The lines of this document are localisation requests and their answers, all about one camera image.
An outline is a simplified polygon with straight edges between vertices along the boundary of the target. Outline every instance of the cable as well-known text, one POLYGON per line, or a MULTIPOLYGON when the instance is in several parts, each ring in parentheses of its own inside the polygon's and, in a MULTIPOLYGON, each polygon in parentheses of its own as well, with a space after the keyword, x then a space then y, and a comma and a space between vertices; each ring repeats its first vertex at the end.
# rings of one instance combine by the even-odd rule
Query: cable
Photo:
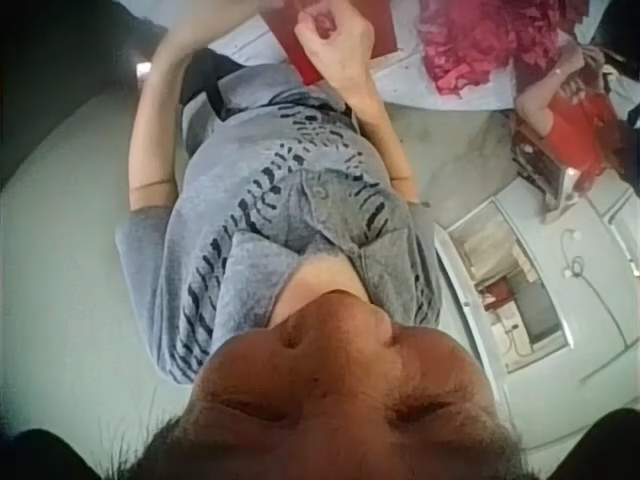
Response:
POLYGON ((605 302, 604 298, 602 297, 602 294, 598 291, 598 289, 595 287, 593 282, 589 280, 589 278, 584 273, 586 269, 586 261, 584 257, 580 255, 576 255, 569 258, 569 255, 567 254, 567 248, 566 248, 567 234, 573 235, 573 230, 570 230, 570 229, 564 230, 562 232, 562 236, 560 237, 560 248, 562 249, 562 256, 564 257, 566 269, 571 273, 571 278, 582 280, 584 284, 587 287, 589 287, 589 289, 593 292, 593 294, 596 296, 596 298, 598 299, 602 307, 605 309, 605 311, 609 315, 609 318, 611 318, 611 321, 615 325, 616 330, 618 331, 618 334, 622 339, 622 343, 624 344, 624 349, 625 350, 628 349, 629 342, 627 341, 627 337, 625 337, 624 335, 624 331, 620 326, 620 322, 618 322, 618 319, 616 318, 615 314, 613 313, 609 305, 607 305, 607 302, 605 302))

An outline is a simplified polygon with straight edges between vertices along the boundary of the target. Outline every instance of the closed eye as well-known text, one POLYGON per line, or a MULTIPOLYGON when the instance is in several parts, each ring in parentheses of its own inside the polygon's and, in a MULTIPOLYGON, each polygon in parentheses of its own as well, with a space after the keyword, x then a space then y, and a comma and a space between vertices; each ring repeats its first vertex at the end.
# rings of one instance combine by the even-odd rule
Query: closed eye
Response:
POLYGON ((218 403, 230 410, 235 410, 256 420, 262 420, 263 422, 279 423, 288 418, 283 412, 244 400, 225 398, 219 400, 218 403))
POLYGON ((423 404, 407 404, 396 407, 392 411, 391 421, 397 424, 419 422, 435 413, 451 406, 451 402, 428 402, 423 404))

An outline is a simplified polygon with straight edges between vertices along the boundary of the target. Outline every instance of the wrist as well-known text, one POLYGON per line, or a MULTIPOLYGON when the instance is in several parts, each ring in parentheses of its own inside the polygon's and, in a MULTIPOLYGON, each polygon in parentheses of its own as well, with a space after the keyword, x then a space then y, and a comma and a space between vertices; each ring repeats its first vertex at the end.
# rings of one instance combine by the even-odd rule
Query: wrist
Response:
POLYGON ((344 101, 361 121, 373 122, 386 112, 372 79, 368 80, 363 87, 342 95, 344 101))

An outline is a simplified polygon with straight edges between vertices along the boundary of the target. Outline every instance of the concrete floor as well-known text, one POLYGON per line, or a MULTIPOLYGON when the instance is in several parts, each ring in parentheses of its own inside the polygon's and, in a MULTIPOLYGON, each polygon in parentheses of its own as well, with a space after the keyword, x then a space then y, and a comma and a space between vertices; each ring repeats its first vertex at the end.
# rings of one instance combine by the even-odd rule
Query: concrete floor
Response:
MULTIPOLYGON (((139 447, 186 388, 161 380, 132 318, 114 244, 127 214, 133 98, 108 91, 63 123, 2 192, 1 416, 47 428, 93 466, 139 447)), ((423 200, 448 226, 515 170, 497 114, 392 107, 423 200)))

